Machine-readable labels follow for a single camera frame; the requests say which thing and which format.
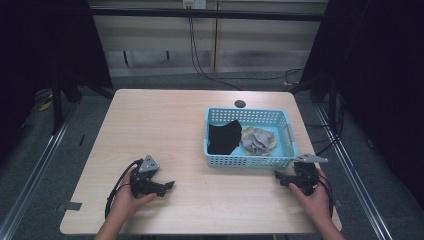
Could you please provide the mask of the person's left hand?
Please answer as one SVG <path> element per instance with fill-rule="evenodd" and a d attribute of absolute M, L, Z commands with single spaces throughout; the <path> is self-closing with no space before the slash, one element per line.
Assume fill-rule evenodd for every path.
<path fill-rule="evenodd" d="M 142 206 L 157 197 L 156 193 L 144 195 L 140 198 L 133 196 L 130 186 L 130 176 L 133 170 L 134 168 L 131 168 L 123 177 L 108 215 L 109 219 L 121 224 L 129 220 Z"/>

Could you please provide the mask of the white wall socket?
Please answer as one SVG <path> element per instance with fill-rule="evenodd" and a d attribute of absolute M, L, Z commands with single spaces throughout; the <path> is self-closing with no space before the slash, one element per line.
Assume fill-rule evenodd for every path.
<path fill-rule="evenodd" d="M 206 0 L 182 0 L 182 5 L 184 9 L 197 9 L 197 10 L 207 9 Z"/>

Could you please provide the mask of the light blue plastic basket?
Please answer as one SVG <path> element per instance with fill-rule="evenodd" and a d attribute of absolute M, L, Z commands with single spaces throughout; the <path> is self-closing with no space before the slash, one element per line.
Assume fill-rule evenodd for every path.
<path fill-rule="evenodd" d="M 208 125 L 222 126 L 233 120 L 241 124 L 242 131 L 249 126 L 272 131 L 277 145 L 271 155 L 249 156 L 241 141 L 230 155 L 208 154 Z M 204 127 L 203 151 L 210 167 L 285 168 L 298 156 L 291 122 L 284 110 L 210 107 L 205 113 Z"/>

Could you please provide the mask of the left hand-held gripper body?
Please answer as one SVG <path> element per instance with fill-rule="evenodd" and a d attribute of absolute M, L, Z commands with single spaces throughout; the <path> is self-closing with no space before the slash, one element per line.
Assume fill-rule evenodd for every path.
<path fill-rule="evenodd" d="M 140 160 L 130 175 L 131 192 L 134 197 L 139 198 L 141 195 L 151 193 L 159 195 L 159 185 L 151 180 L 159 168 L 159 164 L 150 155 Z"/>

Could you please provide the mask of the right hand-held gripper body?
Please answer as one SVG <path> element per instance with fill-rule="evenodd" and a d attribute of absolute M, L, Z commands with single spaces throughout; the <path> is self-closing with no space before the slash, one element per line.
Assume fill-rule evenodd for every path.
<path fill-rule="evenodd" d="M 315 186 L 318 184 L 319 174 L 316 163 L 327 163 L 328 159 L 313 154 L 305 153 L 299 155 L 294 162 L 294 170 L 296 173 L 295 185 L 301 191 L 309 196 L 314 192 Z"/>

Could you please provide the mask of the person's right hand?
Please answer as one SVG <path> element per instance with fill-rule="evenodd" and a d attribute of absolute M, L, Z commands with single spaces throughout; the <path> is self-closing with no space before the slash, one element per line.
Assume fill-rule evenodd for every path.
<path fill-rule="evenodd" d="M 330 197 L 326 188 L 326 175 L 319 169 L 319 183 L 314 192 L 306 196 L 294 183 L 289 184 L 289 189 L 300 201 L 306 214 L 317 229 L 328 229 L 333 226 L 330 214 Z"/>

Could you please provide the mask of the black horizontal frame bar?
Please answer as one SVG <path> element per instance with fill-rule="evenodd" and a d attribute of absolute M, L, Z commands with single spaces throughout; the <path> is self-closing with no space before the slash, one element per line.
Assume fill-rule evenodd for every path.
<path fill-rule="evenodd" d="M 320 22 L 327 19 L 323 14 L 254 12 L 229 10 L 196 9 L 129 9 L 129 8 L 91 8 L 92 15 L 131 16 L 131 17 L 179 17 Z"/>

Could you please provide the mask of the grey cloth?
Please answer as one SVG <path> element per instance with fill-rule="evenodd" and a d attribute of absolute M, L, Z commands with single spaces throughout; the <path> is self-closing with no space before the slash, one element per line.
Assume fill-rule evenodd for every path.
<path fill-rule="evenodd" d="M 249 126 L 241 132 L 241 143 L 249 156 L 270 156 L 277 140 L 272 131 Z"/>

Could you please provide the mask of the grey tape strip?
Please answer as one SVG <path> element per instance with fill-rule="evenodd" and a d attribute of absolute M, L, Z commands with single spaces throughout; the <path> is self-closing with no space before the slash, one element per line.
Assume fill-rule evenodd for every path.
<path fill-rule="evenodd" d="M 60 203 L 56 210 L 65 213 L 66 211 L 79 211 L 82 204 L 78 202 Z"/>

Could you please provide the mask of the metal floor rail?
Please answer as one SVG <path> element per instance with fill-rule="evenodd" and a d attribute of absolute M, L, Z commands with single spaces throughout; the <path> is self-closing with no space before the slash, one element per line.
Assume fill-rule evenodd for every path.
<path fill-rule="evenodd" d="M 74 114 L 74 108 L 66 112 L 54 133 L 53 114 L 36 111 L 18 132 L 6 165 L 0 168 L 0 240 L 13 238 Z"/>
<path fill-rule="evenodd" d="M 355 192 L 377 238 L 379 240 L 394 240 L 385 220 L 383 219 L 380 211 L 376 207 L 367 188 L 356 171 L 348 152 L 340 140 L 340 137 L 335 133 L 334 130 L 330 128 L 329 116 L 326 113 L 324 107 L 318 105 L 315 107 L 315 109 L 320 122 L 324 125 L 324 129 L 330 140 L 331 146 L 334 148 L 339 162 L 342 165 L 347 178 L 352 185 L 353 191 Z"/>

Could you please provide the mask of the black metal stand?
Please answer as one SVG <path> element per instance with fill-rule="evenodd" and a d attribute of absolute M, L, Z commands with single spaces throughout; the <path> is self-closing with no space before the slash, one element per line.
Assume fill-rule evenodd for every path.
<path fill-rule="evenodd" d="M 56 135 L 63 124 L 62 92 L 60 87 L 60 80 L 57 74 L 55 74 L 52 79 L 52 103 L 54 115 L 52 134 Z"/>
<path fill-rule="evenodd" d="M 300 83 L 288 90 L 291 94 L 302 91 L 310 91 L 310 98 L 313 103 L 322 103 L 328 98 L 328 117 L 329 124 L 336 123 L 336 82 L 329 73 L 318 73 L 312 77 L 302 78 Z"/>

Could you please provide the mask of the black cloth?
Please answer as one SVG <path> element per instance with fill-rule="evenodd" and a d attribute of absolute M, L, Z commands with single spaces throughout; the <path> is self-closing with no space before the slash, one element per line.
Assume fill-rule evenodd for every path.
<path fill-rule="evenodd" d="M 207 153 L 211 155 L 230 155 L 238 146 L 242 136 L 242 126 L 233 120 L 222 126 L 208 125 Z"/>

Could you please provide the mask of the black curtain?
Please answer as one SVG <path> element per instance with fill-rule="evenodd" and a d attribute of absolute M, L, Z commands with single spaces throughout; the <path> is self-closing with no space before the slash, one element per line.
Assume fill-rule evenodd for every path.
<path fill-rule="evenodd" d="M 301 82 L 340 91 L 424 210 L 424 0 L 328 0 Z"/>
<path fill-rule="evenodd" d="M 88 0 L 0 0 L 0 166 L 18 141 L 35 95 L 112 81 Z"/>

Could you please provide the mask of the yellow floor object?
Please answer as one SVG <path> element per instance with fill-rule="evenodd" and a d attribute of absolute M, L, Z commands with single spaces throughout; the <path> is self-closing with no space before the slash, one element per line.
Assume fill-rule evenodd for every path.
<path fill-rule="evenodd" d="M 39 112 L 47 110 L 53 102 L 53 95 L 50 94 L 39 108 Z"/>

